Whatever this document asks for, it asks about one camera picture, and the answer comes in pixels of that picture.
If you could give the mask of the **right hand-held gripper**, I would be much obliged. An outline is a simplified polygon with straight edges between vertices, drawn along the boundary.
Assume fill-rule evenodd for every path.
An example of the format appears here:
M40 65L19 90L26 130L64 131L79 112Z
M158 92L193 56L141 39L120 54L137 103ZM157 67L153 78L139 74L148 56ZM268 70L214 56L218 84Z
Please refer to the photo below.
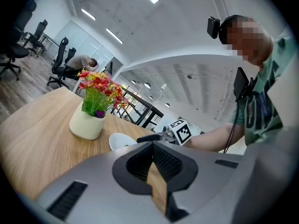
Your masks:
M189 125L183 119L178 119L168 126L164 126L162 134L169 143L180 146L183 146L192 137ZM160 141L161 139L162 136L159 133L153 133L137 138L136 142Z

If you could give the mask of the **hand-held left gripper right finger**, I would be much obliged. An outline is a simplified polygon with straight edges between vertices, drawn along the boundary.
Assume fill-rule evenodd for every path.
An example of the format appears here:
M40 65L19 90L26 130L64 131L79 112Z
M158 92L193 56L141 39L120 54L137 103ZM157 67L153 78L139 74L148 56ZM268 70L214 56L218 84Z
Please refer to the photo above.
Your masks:
M173 193L190 187L198 174L198 165L194 159L157 141L152 142L152 154L153 162L166 182L165 216L174 223L189 213L177 206Z

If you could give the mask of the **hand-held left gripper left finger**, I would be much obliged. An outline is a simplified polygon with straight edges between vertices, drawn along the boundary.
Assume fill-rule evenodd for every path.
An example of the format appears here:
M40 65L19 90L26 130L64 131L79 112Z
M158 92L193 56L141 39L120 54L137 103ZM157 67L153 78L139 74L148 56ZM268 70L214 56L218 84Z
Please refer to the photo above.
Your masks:
M131 194L151 194L152 187L147 184L147 177L152 162L153 143L146 142L113 163L113 177Z

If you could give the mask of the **white round plate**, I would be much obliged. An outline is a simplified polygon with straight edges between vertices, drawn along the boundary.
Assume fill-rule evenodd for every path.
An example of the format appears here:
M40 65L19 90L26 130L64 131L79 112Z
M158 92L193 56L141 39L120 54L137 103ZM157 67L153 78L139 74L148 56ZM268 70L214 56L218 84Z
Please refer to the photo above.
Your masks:
M132 139L131 137L129 137L123 133L111 134L108 142L109 142L110 149L112 151L119 149L119 148L134 145L137 143L134 139Z

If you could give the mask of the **person's right forearm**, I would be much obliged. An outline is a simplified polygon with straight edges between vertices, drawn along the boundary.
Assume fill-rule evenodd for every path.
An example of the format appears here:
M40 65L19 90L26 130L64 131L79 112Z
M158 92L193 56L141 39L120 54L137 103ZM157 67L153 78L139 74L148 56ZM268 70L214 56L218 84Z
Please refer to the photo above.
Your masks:
M226 147L232 127L233 123L227 122L205 134L191 137L184 146L193 149L219 152Z

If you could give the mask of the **black metal railing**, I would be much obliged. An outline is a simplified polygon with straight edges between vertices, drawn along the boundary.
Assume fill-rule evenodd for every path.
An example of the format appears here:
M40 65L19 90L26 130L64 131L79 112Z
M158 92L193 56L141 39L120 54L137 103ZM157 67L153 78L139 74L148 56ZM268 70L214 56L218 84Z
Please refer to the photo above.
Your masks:
M124 98L128 100L127 90L122 87ZM132 104L128 100L128 104L124 107L113 107L108 110L109 113L131 122L132 124L141 126L143 128L151 129L151 126L156 127L164 114L159 111L153 104L144 100L144 103Z

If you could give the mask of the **large window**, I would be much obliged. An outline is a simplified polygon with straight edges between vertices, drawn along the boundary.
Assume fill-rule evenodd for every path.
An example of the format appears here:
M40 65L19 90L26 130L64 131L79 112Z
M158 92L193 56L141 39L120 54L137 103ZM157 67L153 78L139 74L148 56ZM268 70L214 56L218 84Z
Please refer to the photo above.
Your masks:
M137 105L138 103L141 103L141 104L144 103L144 100L142 99L142 95L139 92L137 92L136 90L134 90L131 86L126 88L126 90L127 90L128 100L132 104Z

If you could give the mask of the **flowers in white pot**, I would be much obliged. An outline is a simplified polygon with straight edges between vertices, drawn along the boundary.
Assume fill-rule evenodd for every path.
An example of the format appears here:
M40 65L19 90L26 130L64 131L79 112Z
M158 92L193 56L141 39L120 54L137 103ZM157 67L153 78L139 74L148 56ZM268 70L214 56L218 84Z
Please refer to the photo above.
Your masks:
M69 128L80 138L95 140L100 136L107 111L125 108L128 100L124 98L122 86L107 72L83 70L78 77L78 87L85 91L85 97L71 117Z

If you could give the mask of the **black chest-mounted device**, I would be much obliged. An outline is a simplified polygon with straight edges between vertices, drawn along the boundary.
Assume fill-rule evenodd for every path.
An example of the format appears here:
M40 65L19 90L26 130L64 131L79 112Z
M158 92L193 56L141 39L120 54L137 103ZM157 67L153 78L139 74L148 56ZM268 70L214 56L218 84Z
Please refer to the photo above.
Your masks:
M238 67L234 81L235 102L238 103L242 98L249 97L257 82L257 77L252 77L248 80L245 72L241 67Z

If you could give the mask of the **person's green t-shirt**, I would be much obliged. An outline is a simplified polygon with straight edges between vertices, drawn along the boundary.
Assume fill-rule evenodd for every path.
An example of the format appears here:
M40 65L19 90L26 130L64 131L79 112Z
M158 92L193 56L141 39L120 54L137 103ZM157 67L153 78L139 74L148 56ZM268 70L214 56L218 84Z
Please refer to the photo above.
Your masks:
M256 85L249 97L244 98L233 113L230 143L241 137L245 144L262 141L276 134L282 127L281 118L268 92L299 55L299 45L293 37L273 39L273 49L263 63L264 70L258 71Z

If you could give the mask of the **black office chair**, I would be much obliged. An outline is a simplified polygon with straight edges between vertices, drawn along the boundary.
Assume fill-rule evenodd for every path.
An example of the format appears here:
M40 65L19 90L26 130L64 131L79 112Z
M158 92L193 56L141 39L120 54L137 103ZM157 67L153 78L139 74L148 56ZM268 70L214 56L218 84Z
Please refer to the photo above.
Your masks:
M66 78L74 78L74 72L76 70L67 64L64 64L64 67L61 66L63 63L65 47L68 44L68 42L69 41L66 37L64 37L60 42L56 61L54 62L51 68L53 75L57 75L57 77L50 76L46 84L47 86L49 86L50 83L57 83L59 87L65 86L67 89L69 89L69 86L65 84L63 81Z
M32 56L32 53L34 53L36 54L36 57L39 57L36 49L45 50L44 44L41 41L39 41L39 39L41 38L43 32L45 31L47 25L48 22L46 20L39 22L35 33L34 34L29 33L29 38L25 41L23 47L25 47L28 42L32 44L32 47L28 48L28 50L30 51L30 56Z
M69 49L64 63L67 64L68 61L74 57L75 53L76 53L76 49L74 47Z
M29 55L29 50L21 46L18 42L24 33L25 26L31 19L33 12L36 10L36 7L36 2L34 0L29 0L12 23L12 27L4 41L0 42L0 55L5 55L4 59L8 59L6 62L0 62L0 68L3 67L0 72L0 81L1 75L6 70L11 70L16 75L16 80L19 81L19 76L15 68L18 69L19 73L21 72L21 68L20 66L13 64L13 62L16 58L24 58Z

